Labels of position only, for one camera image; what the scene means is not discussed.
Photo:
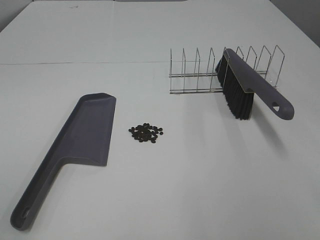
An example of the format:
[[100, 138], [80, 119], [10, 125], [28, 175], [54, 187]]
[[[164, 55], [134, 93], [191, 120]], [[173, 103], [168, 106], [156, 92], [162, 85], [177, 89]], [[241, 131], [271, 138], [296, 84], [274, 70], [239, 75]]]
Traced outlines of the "pile of coffee beans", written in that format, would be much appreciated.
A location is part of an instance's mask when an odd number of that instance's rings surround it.
[[128, 129], [131, 137], [140, 143], [151, 142], [155, 144], [158, 137], [164, 134], [162, 127], [150, 125], [149, 123], [139, 124], [136, 127], [132, 126]]

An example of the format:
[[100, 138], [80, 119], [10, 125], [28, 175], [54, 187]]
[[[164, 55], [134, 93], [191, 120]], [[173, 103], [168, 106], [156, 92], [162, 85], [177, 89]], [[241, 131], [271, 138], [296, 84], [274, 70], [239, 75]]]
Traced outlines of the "grey plastic dustpan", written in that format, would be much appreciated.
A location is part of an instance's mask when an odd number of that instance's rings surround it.
[[10, 216], [19, 231], [30, 228], [60, 169], [67, 164], [107, 165], [117, 99], [82, 96], [64, 123]]

